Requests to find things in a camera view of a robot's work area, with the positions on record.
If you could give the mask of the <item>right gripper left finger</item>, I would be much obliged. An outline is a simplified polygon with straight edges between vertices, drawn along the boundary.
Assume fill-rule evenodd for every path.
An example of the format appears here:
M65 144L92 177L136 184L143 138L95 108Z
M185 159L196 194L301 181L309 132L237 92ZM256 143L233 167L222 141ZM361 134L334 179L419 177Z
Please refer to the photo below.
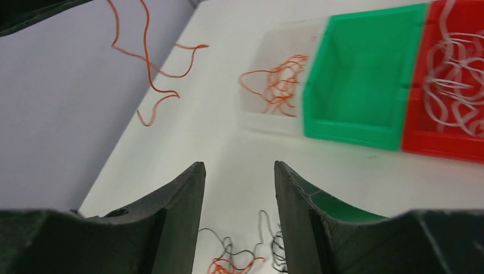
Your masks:
M106 216L1 211L2 273L191 273L205 187L196 162Z

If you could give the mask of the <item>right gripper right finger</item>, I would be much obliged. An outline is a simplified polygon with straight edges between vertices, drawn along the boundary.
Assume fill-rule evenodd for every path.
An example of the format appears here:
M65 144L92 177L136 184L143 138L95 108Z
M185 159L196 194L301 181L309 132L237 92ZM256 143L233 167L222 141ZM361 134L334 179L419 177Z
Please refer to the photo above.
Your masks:
M289 273L482 273L481 209L413 209L383 217L274 165Z

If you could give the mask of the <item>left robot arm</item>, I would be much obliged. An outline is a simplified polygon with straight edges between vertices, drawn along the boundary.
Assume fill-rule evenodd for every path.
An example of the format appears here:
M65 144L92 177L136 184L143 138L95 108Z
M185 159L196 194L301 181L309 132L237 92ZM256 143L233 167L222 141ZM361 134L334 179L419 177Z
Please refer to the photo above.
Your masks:
M92 0L1 0L1 37Z

